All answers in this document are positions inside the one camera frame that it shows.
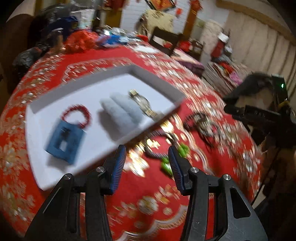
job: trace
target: red bracelet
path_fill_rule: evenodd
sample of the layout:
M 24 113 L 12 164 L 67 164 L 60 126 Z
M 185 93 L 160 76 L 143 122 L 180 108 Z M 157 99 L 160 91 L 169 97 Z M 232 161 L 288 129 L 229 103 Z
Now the red bracelet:
M 88 109 L 87 109 L 85 106 L 83 106 L 83 105 L 74 105 L 74 106 L 69 107 L 69 108 L 63 113 L 63 115 L 62 115 L 62 120 L 63 120 L 63 121 L 66 121 L 66 120 L 65 120 L 66 116 L 67 116 L 70 112 L 72 112 L 72 111 L 74 111 L 74 110 L 78 110 L 78 111 L 80 111 L 80 112 L 84 115 L 86 121 L 83 122 L 83 123 L 79 123 L 78 126 L 79 126 L 79 128 L 81 128 L 81 129 L 85 128 L 85 127 L 90 123 L 90 121 L 91 121 L 91 117 L 90 117 L 90 113 L 89 113 Z

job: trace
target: white plate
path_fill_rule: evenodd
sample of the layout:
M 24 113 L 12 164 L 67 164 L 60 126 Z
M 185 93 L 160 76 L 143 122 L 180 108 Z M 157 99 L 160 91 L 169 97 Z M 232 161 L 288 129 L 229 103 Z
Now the white plate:
M 147 46 L 139 46 L 134 48 L 134 50 L 138 52 L 143 52 L 143 53 L 159 53 L 159 50 L 152 47 L 147 47 Z
M 128 135 L 120 135 L 109 116 L 103 111 L 100 100 L 119 92 L 128 95 L 136 89 L 146 97 L 155 111 L 165 115 L 177 108 L 185 98 L 184 94 L 138 66 L 122 66 L 104 72 L 90 74 L 66 85 L 60 86 L 34 100 L 26 109 L 26 141 L 30 165 L 38 186 L 46 190 L 54 186 L 66 173 L 73 175 L 85 170 L 102 159 L 119 144 L 126 144 L 154 124 L 144 116 L 137 129 Z M 54 158 L 45 151 L 60 117 L 69 106 L 84 105 L 92 121 L 85 128 L 84 139 L 79 147 L 75 163 Z M 79 112 L 69 115 L 69 122 L 82 121 Z

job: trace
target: watch face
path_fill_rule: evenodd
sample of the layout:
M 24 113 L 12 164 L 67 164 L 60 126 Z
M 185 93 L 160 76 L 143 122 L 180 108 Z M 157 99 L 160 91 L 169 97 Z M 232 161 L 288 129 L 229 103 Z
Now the watch face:
M 134 97 L 134 99 L 137 102 L 137 104 L 140 106 L 140 109 L 142 111 L 146 111 L 146 110 L 150 109 L 149 101 L 146 98 L 144 98 L 143 96 L 136 95 Z

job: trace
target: blue tag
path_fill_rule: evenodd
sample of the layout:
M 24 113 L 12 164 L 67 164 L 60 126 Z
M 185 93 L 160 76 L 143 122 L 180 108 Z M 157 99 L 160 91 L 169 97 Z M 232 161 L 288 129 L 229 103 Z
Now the blue tag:
M 78 125 L 61 120 L 49 141 L 46 151 L 56 158 L 73 164 L 84 133 Z

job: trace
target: red tablecloth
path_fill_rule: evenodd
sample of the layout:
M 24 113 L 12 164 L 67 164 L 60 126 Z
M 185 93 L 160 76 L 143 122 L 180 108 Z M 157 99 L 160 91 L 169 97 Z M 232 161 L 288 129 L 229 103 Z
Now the red tablecloth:
M 0 203 L 7 221 L 24 235 L 48 192 L 34 180 L 26 150 L 26 104 L 43 93 L 74 81 L 86 73 L 137 64 L 175 85 L 187 100 L 177 114 L 162 125 L 191 149 L 193 166 L 216 176 L 228 173 L 249 200 L 258 189 L 261 152 L 246 129 L 223 111 L 223 101 L 185 67 L 163 53 L 135 52 L 132 47 L 90 50 L 73 55 L 55 55 L 38 60 L 19 83 L 0 117 Z M 205 112 L 222 130 L 214 150 L 209 150 L 196 132 L 188 133 L 182 121 L 192 111 Z M 151 140 L 153 151 L 165 152 L 164 139 Z M 139 143 L 130 150 L 119 188 L 106 198 L 114 240 L 177 241 L 186 216 L 188 197 L 176 189 L 173 179 L 160 170 L 160 161 L 145 156 Z M 213 199 L 210 195 L 208 236 L 213 230 Z

